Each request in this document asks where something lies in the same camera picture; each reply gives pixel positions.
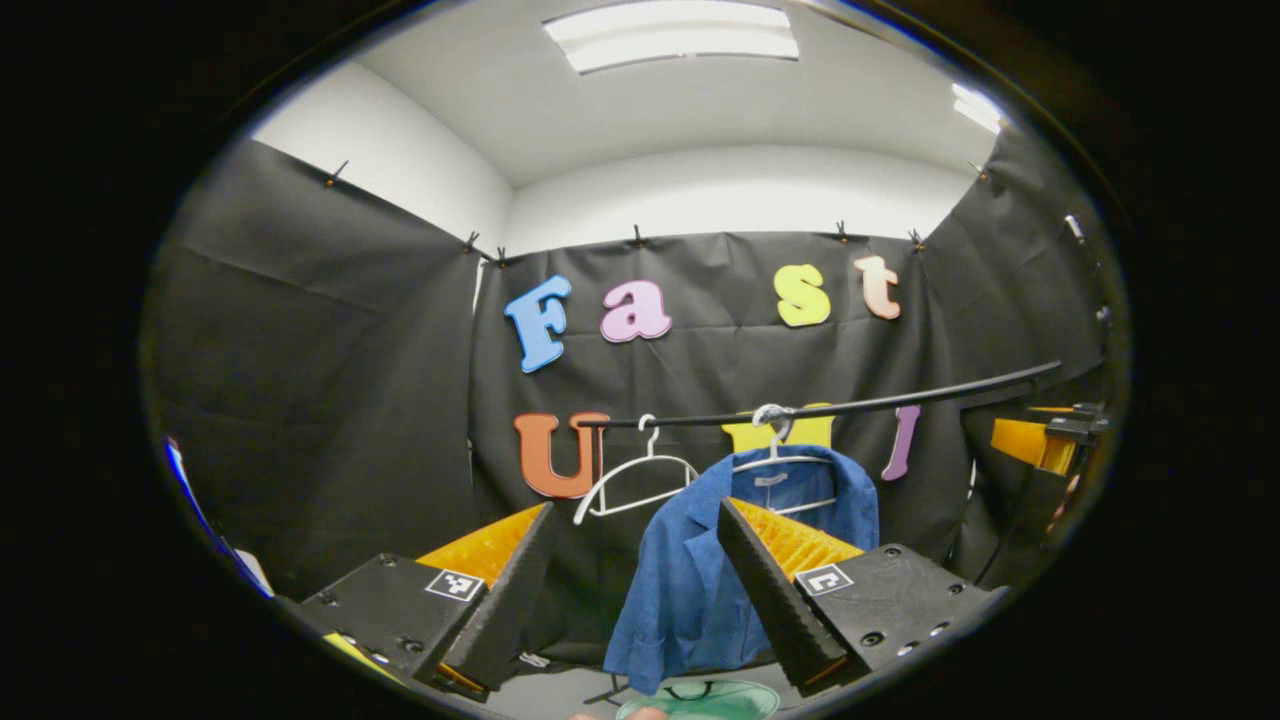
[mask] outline clothes hanger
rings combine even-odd
[[[639,423],[640,432],[644,432],[644,425],[649,420],[657,420],[657,418],[654,418],[653,415],[645,415],[645,416],[640,418],[640,423]],[[594,486],[591,486],[591,489],[588,491],[588,493],[585,496],[582,496],[582,501],[577,505],[577,511],[573,514],[573,524],[575,525],[581,525],[582,524],[582,518],[586,515],[588,511],[590,511],[591,515],[595,515],[596,518],[603,518],[604,515],[613,515],[614,512],[622,512],[623,510],[631,510],[632,507],[640,507],[641,505],[648,505],[650,502],[657,502],[659,500],[671,497],[671,496],[673,496],[673,495],[676,495],[676,493],[678,493],[678,492],[681,492],[681,491],[685,489],[682,487],[682,488],[673,489],[671,492],[664,492],[662,495],[655,495],[653,497],[648,497],[645,500],[637,500],[636,502],[628,502],[628,503],[622,505],[620,507],[607,507],[605,502],[604,502],[604,483],[609,482],[611,478],[618,475],[620,473],[622,473],[627,468],[631,468],[632,465],[639,465],[641,462],[649,462],[650,460],[668,460],[668,461],[675,461],[675,462],[680,462],[681,465],[685,466],[685,487],[689,487],[689,483],[691,483],[691,482],[694,482],[694,480],[698,479],[698,470],[695,470],[694,466],[690,465],[685,459],[676,457],[675,455],[654,455],[653,454],[653,443],[658,439],[658,433],[660,430],[662,430],[662,428],[654,427],[653,436],[649,437],[649,454],[648,455],[645,455],[643,457],[636,457],[635,460],[627,460],[626,462],[623,462],[623,464],[618,465],[617,468],[614,468],[614,469],[609,470],[608,473],[605,473],[604,477],[602,477],[599,480],[596,480],[596,483]],[[591,501],[595,500],[596,495],[600,496],[600,509],[599,510],[596,510],[596,509],[594,509],[594,507],[590,506]]]
[[[744,462],[737,468],[733,468],[733,473],[750,470],[751,468],[762,468],[764,465],[778,465],[782,462],[826,462],[827,465],[832,464],[831,460],[826,457],[814,457],[812,455],[778,456],[778,442],[791,434],[791,424],[794,421],[794,418],[791,415],[791,409],[773,404],[762,405],[751,415],[751,424],[755,427],[760,427],[760,423],[763,423],[765,418],[780,418],[780,421],[782,423],[782,427],[778,429],[778,432],[773,434],[773,439],[769,441],[769,456],[765,457],[764,460],[755,460],[754,462]],[[836,502],[835,497],[828,500],[819,500],[818,502],[806,502],[804,505],[797,505],[795,507],[786,507],[782,510],[774,510],[773,507],[769,507],[769,510],[773,510],[778,515],[787,515],[791,512],[800,512],[801,510],[812,510],[814,507],[822,507],[823,505],[831,505],[832,502]]]

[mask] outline letter f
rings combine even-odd
[[[507,304],[503,314],[516,323],[516,334],[525,351],[520,369],[525,373],[532,373],[564,354],[564,345],[552,340],[548,331],[564,332],[564,306],[556,297],[568,297],[572,290],[563,275],[552,275],[543,284]],[[547,300],[545,310],[543,300]]]

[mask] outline ceiling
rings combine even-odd
[[[995,136],[923,60],[786,0],[800,60],[682,58],[579,76],[541,28],[598,0],[471,0],[424,13],[357,61],[516,188],[626,158],[723,145],[833,146],[970,173]]]

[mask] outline blue denim shirt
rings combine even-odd
[[[879,507],[867,471],[827,447],[788,445],[780,456],[809,455],[824,462],[778,462],[735,474],[768,457],[768,450],[730,455],[712,465],[654,514],[640,541],[640,565],[604,656],[604,670],[627,676],[654,694],[667,678],[694,669],[741,667],[769,647],[716,527],[719,501],[732,496],[778,510],[836,502],[788,516],[859,548],[879,544]],[[786,473],[785,480],[771,482]]]

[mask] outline clothing rail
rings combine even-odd
[[[974,380],[972,383],[964,383],[950,387],[940,387],[934,389],[925,389],[922,392],[911,392],[908,395],[895,395],[891,397],[877,397],[873,400],[858,400],[854,402],[842,402],[840,405],[827,405],[824,407],[797,407],[797,409],[782,409],[780,414],[765,418],[768,420],[777,420],[782,418],[826,418],[828,415],[845,415],[849,413],[858,411],[870,411],[870,410],[886,410],[890,407],[902,407],[906,405],[919,405],[922,402],[937,402],[941,400],[954,400],[956,397],[965,397],[969,395],[978,395],[979,392],[987,392],[993,389],[1000,389],[1009,386],[1015,386],[1023,382],[1034,380],[1039,375],[1056,370],[1062,366],[1061,360],[1053,360],[1052,363],[1046,363],[1043,365],[1036,365],[1034,368],[1028,368],[1025,370],[1018,370],[1016,373],[1009,373],[1007,375],[996,375],[995,378],[987,378],[984,380]],[[728,425],[750,423],[753,414],[746,415],[695,415],[690,418],[658,418],[649,419],[645,427],[657,425]],[[640,420],[585,420],[579,423],[582,428],[635,428],[640,424]]]

